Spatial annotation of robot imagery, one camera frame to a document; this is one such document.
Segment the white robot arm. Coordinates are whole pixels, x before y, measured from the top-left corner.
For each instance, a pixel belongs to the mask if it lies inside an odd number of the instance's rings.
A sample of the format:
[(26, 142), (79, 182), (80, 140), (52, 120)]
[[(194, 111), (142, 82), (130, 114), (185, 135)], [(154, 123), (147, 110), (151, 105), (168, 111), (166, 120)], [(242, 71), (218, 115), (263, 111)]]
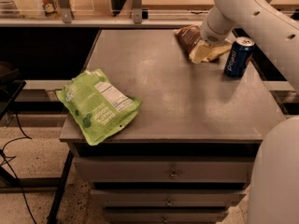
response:
[[(201, 28), (210, 44), (243, 28), (299, 91), (299, 23), (268, 0), (214, 0)], [(247, 224), (299, 224), (299, 117), (288, 118), (263, 139), (253, 165)]]

